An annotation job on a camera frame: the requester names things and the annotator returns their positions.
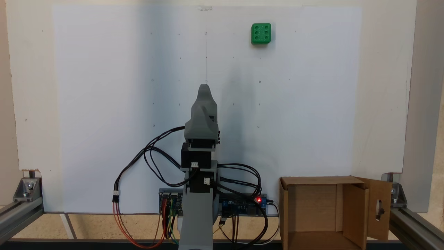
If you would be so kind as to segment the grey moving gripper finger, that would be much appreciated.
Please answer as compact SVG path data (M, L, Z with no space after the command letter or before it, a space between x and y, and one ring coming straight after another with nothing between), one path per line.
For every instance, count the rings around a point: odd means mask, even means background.
M209 128L209 115L203 105L193 105L191 108L191 118L185 123L185 130Z

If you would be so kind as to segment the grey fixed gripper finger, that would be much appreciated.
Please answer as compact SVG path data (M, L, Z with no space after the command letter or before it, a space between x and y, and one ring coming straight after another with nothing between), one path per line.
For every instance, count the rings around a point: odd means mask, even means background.
M208 84L201 84L193 105L203 105L207 109L209 119L218 124L217 103L215 102Z

